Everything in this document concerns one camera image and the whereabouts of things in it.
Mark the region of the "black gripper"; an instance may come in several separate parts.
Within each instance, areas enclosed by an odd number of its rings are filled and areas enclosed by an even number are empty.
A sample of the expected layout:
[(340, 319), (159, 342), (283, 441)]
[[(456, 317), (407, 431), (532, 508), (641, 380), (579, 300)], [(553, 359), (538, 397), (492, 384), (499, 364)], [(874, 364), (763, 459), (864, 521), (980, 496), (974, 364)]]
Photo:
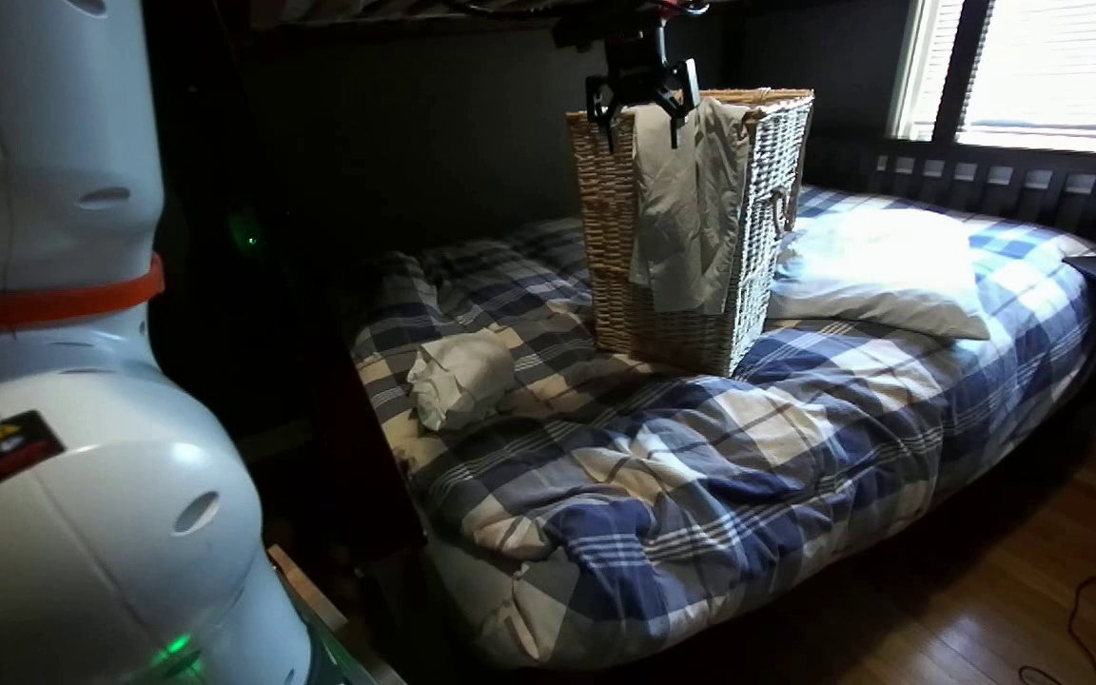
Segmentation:
[(610, 138), (612, 108), (660, 102), (671, 115), (671, 133), (683, 133), (699, 100), (695, 62), (671, 66), (662, 14), (635, 14), (604, 42), (604, 76), (585, 76), (585, 115)]

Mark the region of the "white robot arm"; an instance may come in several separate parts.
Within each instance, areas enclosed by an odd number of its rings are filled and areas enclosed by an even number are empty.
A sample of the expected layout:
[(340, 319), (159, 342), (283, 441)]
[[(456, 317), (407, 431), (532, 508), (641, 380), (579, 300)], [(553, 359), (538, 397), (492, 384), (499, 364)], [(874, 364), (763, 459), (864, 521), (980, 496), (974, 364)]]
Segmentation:
[(0, 685), (369, 685), (164, 376), (142, 0), (0, 0)]

